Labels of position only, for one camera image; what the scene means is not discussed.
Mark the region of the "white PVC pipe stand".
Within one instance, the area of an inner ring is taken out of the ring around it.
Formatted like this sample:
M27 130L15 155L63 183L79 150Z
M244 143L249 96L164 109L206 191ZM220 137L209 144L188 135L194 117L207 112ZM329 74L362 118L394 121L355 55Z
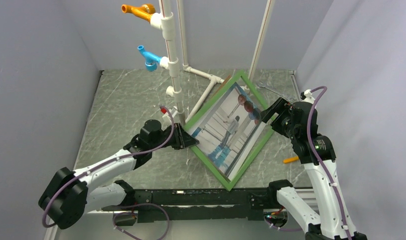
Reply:
M180 67L184 72L209 80L189 112L188 122L207 100L216 84L227 79L207 69L248 69L252 79L259 63L274 0L161 0L160 11L172 14L176 6L180 48Z

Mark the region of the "green wooden photo frame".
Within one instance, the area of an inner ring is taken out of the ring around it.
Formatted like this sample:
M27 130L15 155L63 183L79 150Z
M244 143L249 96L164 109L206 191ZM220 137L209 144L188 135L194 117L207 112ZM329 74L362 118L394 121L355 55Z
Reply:
M225 81L187 121L186 132L198 140L191 150L228 191L273 135L263 122L266 100L244 71Z

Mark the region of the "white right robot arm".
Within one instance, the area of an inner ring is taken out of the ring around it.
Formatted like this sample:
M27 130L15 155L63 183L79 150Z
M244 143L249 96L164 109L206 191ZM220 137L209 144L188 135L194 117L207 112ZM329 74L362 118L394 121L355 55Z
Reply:
M307 101L277 99L261 112L262 122L291 141L293 151L307 172L318 211L296 192L290 181L276 180L267 188L267 203L284 207L296 220L307 240L365 240L345 206L337 177L336 155L331 140L317 132L317 110Z

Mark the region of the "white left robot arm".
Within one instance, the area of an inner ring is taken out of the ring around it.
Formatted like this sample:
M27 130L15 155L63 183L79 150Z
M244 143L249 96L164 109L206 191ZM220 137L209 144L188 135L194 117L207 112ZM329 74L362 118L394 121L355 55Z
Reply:
M76 170L59 169L38 201L44 211L42 225L67 229L91 211L109 206L130 209L136 203L133 187L124 180L104 183L143 166L156 150L182 150L198 143L179 123L162 129L158 120L146 121L140 132L112 156Z

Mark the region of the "orange handled screwdriver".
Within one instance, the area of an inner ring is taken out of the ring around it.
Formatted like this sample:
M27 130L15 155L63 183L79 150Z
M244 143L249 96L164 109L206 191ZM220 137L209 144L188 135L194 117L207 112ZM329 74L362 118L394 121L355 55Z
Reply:
M298 160L299 160L299 157L295 156L295 157L284 159L283 163L288 164L288 163L292 163L292 162L295 162L295 161L298 161Z

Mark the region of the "printed photo with lanterns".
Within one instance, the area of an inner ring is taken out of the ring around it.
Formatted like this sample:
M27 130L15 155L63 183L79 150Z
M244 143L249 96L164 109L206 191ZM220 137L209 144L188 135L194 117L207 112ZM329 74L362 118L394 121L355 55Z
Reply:
M197 149L228 182L237 178L261 135L260 113L260 102L233 83L190 123Z

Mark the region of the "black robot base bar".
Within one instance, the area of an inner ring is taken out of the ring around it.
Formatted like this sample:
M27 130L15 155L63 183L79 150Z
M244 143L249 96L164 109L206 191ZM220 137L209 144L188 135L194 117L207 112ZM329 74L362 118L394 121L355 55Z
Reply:
M106 206L102 210L133 211L138 223L170 220L223 220L245 219L261 221L266 215L279 211L282 206L273 199L266 187L200 189L137 189L135 198L122 206Z

